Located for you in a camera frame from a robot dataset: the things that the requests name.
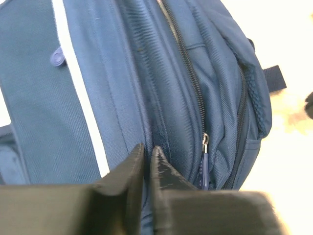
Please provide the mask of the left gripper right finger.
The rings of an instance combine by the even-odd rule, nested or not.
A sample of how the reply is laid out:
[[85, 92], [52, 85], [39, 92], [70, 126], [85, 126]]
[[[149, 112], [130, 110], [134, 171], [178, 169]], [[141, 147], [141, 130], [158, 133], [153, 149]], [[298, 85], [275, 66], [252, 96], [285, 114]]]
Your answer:
[[199, 190], [167, 161], [151, 157], [153, 229], [156, 235], [285, 235], [263, 193]]

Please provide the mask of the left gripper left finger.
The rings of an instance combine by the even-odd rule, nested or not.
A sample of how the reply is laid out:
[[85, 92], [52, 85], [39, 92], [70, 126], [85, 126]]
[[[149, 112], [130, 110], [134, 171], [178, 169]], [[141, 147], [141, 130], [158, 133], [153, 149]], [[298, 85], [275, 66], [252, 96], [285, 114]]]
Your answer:
[[1, 186], [3, 235], [137, 235], [144, 146], [88, 185]]

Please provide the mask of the navy blue school backpack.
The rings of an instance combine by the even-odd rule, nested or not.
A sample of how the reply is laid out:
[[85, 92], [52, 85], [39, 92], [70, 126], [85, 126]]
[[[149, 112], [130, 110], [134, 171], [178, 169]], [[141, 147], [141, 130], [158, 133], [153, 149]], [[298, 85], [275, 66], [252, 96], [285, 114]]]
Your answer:
[[0, 5], [0, 187], [88, 185], [144, 146], [199, 190], [239, 191], [271, 129], [254, 43], [219, 0], [6, 0]]

